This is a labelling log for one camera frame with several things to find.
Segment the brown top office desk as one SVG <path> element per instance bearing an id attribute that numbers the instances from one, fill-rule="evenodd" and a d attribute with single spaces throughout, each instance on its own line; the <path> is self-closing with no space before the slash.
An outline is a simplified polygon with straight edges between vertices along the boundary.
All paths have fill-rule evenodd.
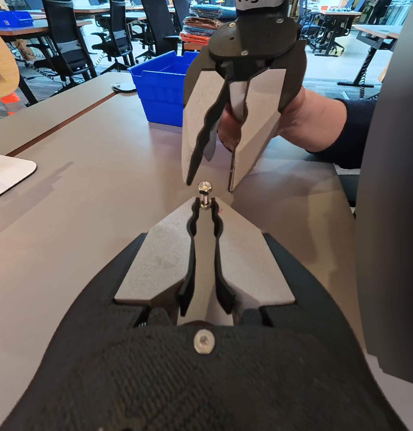
<path id="1" fill-rule="evenodd" d="M 399 39 L 403 25 L 381 24 L 356 24 L 354 29 L 358 31 L 356 39 L 369 46 L 369 51 L 360 70 L 353 81 L 338 81 L 338 86 L 355 87 L 360 89 L 360 97 L 365 94 L 366 88 L 374 88 L 372 84 L 366 84 L 366 74 L 371 61 L 377 51 L 389 51 L 393 53 L 395 44 Z"/>
<path id="2" fill-rule="evenodd" d="M 45 21 L 44 19 L 39 20 L 38 22 L 36 22 L 34 24 L 34 26 L 27 27 L 27 28 L 0 29 L 0 36 L 4 40 L 4 42 L 9 43 L 9 44 L 13 44 L 15 42 L 15 40 L 18 40 L 18 39 L 23 39 L 23 40 L 37 39 L 38 40 L 38 37 L 39 37 L 42 40 L 42 42 L 50 45 L 52 43 L 52 41 L 50 40 L 50 37 L 49 37 L 48 23 L 45 24 L 44 21 Z M 92 24 L 92 21 L 87 20 L 87 19 L 82 19 L 82 20 L 77 20 L 77 24 L 78 24 L 79 29 L 81 29 L 82 27 L 84 27 L 86 25 Z M 56 76 L 57 76 L 56 73 L 54 73 L 51 76 L 51 78 L 54 78 Z"/>
<path id="3" fill-rule="evenodd" d="M 321 32 L 316 39 L 314 55 L 317 57 L 339 57 L 345 47 L 337 42 L 337 38 L 349 35 L 353 21 L 361 13 L 344 10 L 322 10 L 319 17 L 322 21 Z"/>

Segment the person's right hand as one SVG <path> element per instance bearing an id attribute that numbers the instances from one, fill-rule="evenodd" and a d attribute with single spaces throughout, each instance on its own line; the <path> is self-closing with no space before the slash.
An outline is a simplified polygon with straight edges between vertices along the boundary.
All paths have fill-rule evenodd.
<path id="1" fill-rule="evenodd" d="M 309 153 L 318 153 L 338 139 L 346 120 L 347 108 L 342 101 L 301 87 L 270 138 L 281 136 Z"/>

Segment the small blue bin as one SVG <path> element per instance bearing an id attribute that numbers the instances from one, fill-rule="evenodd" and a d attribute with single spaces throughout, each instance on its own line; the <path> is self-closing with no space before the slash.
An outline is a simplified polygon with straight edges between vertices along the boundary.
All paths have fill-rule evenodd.
<path id="1" fill-rule="evenodd" d="M 33 18 L 24 10 L 0 10 L 0 29 L 20 29 L 33 26 Z"/>

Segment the orange striped traffic cone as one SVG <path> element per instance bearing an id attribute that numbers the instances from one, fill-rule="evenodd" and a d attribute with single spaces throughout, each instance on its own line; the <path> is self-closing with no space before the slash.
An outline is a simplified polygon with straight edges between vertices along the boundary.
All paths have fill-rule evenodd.
<path id="1" fill-rule="evenodd" d="M 0 101 L 4 105 L 9 116 L 12 116 L 26 108 L 15 92 L 0 98 Z"/>

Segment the stack of folded cloths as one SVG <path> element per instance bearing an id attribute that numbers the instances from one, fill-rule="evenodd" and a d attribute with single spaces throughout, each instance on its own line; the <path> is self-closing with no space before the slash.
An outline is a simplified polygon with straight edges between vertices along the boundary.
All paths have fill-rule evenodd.
<path id="1" fill-rule="evenodd" d="M 191 1 L 182 20 L 180 39 L 184 51 L 200 51 L 213 33 L 236 19 L 234 0 Z"/>

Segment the white stand with wooden board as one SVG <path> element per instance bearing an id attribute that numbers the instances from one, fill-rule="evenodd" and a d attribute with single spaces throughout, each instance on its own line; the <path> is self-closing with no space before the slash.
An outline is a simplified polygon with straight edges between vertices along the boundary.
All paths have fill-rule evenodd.
<path id="1" fill-rule="evenodd" d="M 20 74 L 10 49 L 0 36 L 0 100 L 15 93 Z M 37 170 L 35 162 L 0 155 L 0 196 L 30 177 Z"/>

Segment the blue plastic bin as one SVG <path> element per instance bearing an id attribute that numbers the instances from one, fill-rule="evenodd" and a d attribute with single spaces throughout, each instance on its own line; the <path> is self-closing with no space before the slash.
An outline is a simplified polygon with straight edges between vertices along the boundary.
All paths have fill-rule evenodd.
<path id="1" fill-rule="evenodd" d="M 149 122 L 182 127 L 184 79 L 197 56 L 170 51 L 128 68 Z"/>

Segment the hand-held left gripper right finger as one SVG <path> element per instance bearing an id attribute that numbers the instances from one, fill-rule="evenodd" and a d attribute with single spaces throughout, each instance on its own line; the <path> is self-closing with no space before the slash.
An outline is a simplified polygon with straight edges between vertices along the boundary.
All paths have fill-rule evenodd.
<path id="1" fill-rule="evenodd" d="M 227 315 L 294 304 L 296 299 L 267 241 L 254 224 L 219 198 L 211 200 L 215 291 Z"/>

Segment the black office chair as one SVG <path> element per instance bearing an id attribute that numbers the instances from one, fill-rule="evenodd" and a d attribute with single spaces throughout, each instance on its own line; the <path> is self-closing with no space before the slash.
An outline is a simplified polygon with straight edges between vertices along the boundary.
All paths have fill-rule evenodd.
<path id="1" fill-rule="evenodd" d="M 103 51 L 108 61 L 114 59 L 114 64 L 105 69 L 100 74 L 116 70 L 117 72 L 127 71 L 134 66 L 133 47 L 128 35 L 128 27 L 125 15 L 125 1 L 110 1 L 110 18 L 108 20 L 108 34 L 92 33 L 99 36 L 101 43 L 92 45 L 92 49 Z"/>
<path id="2" fill-rule="evenodd" d="M 174 51 L 178 53 L 178 44 L 180 43 L 168 10 L 165 0 L 143 0 L 142 6 L 146 15 L 149 33 L 147 41 L 149 49 L 135 58 L 135 63 L 139 63 L 139 58 L 144 60 L 157 57 L 162 54 Z"/>
<path id="3" fill-rule="evenodd" d="M 308 8 L 307 0 L 299 1 L 297 23 L 300 25 L 299 40 L 305 41 L 313 53 L 320 52 L 326 38 L 325 19 L 318 12 L 313 12 Z"/>
<path id="4" fill-rule="evenodd" d="M 43 0 L 44 12 L 52 43 L 45 44 L 38 37 L 37 48 L 44 59 L 33 63 L 33 68 L 50 69 L 63 81 L 61 89 L 73 88 L 79 83 L 74 76 L 81 75 L 85 81 L 96 78 L 97 73 L 74 14 L 73 2 L 69 0 Z"/>

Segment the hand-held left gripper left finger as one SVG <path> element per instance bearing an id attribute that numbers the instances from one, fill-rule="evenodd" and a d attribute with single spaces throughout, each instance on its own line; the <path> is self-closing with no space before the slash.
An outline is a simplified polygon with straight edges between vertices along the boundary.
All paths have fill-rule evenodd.
<path id="1" fill-rule="evenodd" d="M 185 316 L 194 294 L 196 233 L 197 198 L 192 197 L 148 231 L 115 301 Z"/>

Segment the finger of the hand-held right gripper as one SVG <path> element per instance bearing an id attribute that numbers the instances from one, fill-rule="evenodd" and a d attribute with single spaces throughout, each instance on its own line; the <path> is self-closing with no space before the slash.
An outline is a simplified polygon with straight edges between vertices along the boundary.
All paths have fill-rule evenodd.
<path id="1" fill-rule="evenodd" d="M 215 153 L 217 128 L 228 100 L 227 81 L 216 71 L 202 71 L 183 110 L 181 168 L 191 185 L 205 158 Z"/>
<path id="2" fill-rule="evenodd" d="M 230 83 L 233 115 L 242 122 L 241 138 L 232 156 L 231 193 L 251 172 L 277 131 L 285 74 L 284 68 L 268 68 L 249 81 Z"/>

